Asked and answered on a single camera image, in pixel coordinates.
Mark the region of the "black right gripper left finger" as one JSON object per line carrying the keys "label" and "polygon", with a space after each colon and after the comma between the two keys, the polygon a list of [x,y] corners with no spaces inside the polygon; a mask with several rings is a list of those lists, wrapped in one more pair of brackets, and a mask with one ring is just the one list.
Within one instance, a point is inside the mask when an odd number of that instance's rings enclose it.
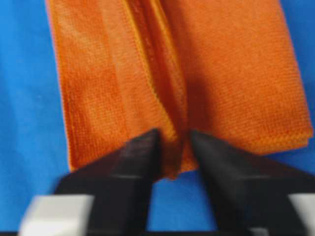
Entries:
{"label": "black right gripper left finger", "polygon": [[89,234],[143,234],[152,186],[160,176],[160,132],[152,129],[62,177],[54,194],[94,197],[86,226]]}

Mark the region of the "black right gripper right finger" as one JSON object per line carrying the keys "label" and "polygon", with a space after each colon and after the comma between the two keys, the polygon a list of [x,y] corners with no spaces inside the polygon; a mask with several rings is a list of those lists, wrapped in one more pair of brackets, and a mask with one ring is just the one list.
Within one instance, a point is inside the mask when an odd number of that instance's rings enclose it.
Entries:
{"label": "black right gripper right finger", "polygon": [[220,231],[314,233],[314,175],[196,130],[190,140]]}

